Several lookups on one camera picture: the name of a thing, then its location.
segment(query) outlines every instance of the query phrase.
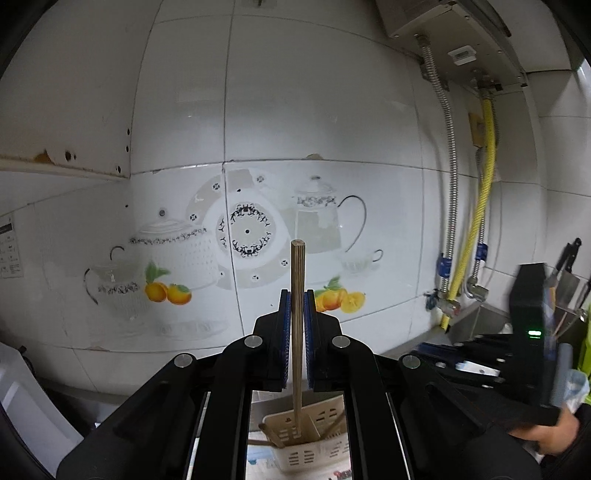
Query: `cleaver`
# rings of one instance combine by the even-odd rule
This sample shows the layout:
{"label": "cleaver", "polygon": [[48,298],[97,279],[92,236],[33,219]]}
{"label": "cleaver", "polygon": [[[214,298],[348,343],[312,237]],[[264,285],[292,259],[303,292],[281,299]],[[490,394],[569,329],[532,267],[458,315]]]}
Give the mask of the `cleaver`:
{"label": "cleaver", "polygon": [[566,259],[566,265],[560,276],[560,281],[556,287],[556,305],[562,309],[569,307],[570,300],[572,300],[574,293],[579,286],[579,279],[573,275],[573,264],[577,259],[579,247],[581,246],[581,239],[576,238],[569,248],[569,254]]}

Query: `wall outlet box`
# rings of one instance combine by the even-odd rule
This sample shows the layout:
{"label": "wall outlet box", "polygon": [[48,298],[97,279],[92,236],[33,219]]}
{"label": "wall outlet box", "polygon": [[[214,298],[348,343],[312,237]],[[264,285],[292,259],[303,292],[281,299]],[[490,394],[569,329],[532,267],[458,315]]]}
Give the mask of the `wall outlet box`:
{"label": "wall outlet box", "polygon": [[484,120],[477,113],[468,113],[470,121],[470,132],[472,133],[472,144],[475,147],[484,147],[485,126]]}

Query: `orange fruit illustration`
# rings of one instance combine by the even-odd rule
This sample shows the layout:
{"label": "orange fruit illustration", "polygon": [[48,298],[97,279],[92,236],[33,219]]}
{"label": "orange fruit illustration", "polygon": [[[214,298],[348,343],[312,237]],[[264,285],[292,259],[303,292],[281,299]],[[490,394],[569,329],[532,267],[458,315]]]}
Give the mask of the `orange fruit illustration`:
{"label": "orange fruit illustration", "polygon": [[175,305],[185,305],[191,301],[192,294],[191,290],[184,285],[171,283],[168,286],[166,296],[170,303],[174,303]]}
{"label": "orange fruit illustration", "polygon": [[148,298],[158,302],[166,300],[166,290],[166,285],[160,282],[148,283],[144,288]]}
{"label": "orange fruit illustration", "polygon": [[340,309],[344,313],[355,313],[365,303],[365,293],[354,291],[349,293],[341,302]]}
{"label": "orange fruit illustration", "polygon": [[320,297],[322,297],[322,305],[326,310],[336,310],[347,296],[347,291],[344,288],[338,290],[327,290]]}
{"label": "orange fruit illustration", "polygon": [[318,295],[315,298],[315,301],[316,301],[316,311],[319,312],[319,313],[326,312],[326,309],[324,308],[324,304],[322,303],[322,296],[323,295],[324,294]]}

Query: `human hand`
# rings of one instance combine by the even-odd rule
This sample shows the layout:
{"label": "human hand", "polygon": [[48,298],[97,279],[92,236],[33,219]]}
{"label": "human hand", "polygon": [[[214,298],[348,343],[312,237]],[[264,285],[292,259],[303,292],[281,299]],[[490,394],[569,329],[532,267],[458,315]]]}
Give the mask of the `human hand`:
{"label": "human hand", "polygon": [[563,405],[558,423],[553,427],[543,425],[530,425],[517,427],[509,432],[513,437],[522,440],[533,440],[538,442],[542,455],[558,456],[563,453],[575,440],[579,432],[579,421]]}

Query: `water heater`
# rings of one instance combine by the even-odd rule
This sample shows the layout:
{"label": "water heater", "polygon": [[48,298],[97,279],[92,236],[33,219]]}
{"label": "water heater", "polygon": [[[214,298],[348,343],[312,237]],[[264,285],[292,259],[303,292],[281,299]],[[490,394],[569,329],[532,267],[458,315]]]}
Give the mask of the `water heater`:
{"label": "water heater", "polygon": [[446,80],[469,85],[482,77],[497,88],[527,84],[511,32],[486,0],[376,0],[386,33],[399,48],[420,55],[426,35]]}

